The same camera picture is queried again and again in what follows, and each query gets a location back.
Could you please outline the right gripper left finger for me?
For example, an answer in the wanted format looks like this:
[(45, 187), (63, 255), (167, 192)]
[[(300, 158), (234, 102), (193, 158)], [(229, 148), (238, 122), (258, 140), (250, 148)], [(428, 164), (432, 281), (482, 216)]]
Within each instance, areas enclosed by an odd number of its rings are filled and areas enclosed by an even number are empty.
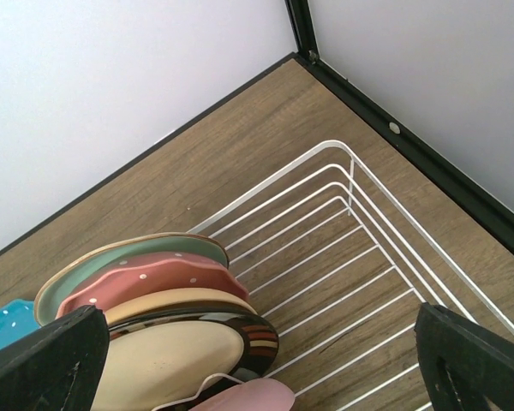
[(89, 410), (110, 334), (83, 306), (0, 350), (0, 410)]

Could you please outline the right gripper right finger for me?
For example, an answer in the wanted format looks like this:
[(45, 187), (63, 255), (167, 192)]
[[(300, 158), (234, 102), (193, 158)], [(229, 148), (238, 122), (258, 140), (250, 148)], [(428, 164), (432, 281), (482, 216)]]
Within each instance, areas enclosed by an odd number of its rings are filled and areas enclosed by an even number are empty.
[(417, 357), (435, 410), (514, 410), (514, 343), (429, 303), (415, 323)]

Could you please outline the blue dotted plate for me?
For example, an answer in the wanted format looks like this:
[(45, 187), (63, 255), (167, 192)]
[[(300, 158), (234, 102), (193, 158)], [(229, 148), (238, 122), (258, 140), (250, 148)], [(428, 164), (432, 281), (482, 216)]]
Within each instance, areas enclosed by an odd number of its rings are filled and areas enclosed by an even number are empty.
[(36, 331), (33, 302), (16, 299), (0, 308), (0, 350)]

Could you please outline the yellow bear plate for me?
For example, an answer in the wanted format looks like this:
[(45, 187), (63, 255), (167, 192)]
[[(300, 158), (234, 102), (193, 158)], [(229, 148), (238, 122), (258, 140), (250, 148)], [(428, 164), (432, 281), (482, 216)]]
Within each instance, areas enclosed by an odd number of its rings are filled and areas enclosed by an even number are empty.
[(143, 295), (105, 311), (107, 325), (114, 325), (141, 313), (162, 307), (173, 307), (187, 303), (223, 302), (243, 307), (257, 313), (245, 300), (217, 289), (184, 288), (159, 291)]

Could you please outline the black rimmed beige plate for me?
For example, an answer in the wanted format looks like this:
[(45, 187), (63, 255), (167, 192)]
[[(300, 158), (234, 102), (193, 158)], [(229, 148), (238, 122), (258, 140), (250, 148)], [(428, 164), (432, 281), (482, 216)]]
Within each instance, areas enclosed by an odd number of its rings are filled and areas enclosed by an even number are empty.
[(94, 410), (186, 410), (263, 376), (279, 351), (275, 328), (230, 303), (166, 308), (110, 327)]

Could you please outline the red dotted scalloped plate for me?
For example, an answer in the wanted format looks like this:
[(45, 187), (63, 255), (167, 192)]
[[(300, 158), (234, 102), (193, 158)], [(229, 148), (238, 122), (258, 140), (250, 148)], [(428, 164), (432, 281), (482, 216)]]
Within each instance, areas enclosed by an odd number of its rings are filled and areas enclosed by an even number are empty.
[(150, 253), (134, 259), (130, 267), (101, 270), (90, 276), (61, 303), (57, 317), (87, 304), (106, 311), (143, 295), (198, 287), (248, 300), (248, 291), (212, 259), (191, 253)]

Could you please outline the pink plate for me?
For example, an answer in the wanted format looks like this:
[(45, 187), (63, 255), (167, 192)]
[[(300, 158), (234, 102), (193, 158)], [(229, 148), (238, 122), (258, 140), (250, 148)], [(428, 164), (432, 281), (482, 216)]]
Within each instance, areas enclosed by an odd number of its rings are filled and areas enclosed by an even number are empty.
[(294, 392), (272, 378), (257, 378), (229, 388), (193, 407), (194, 411), (286, 411), (295, 404)]

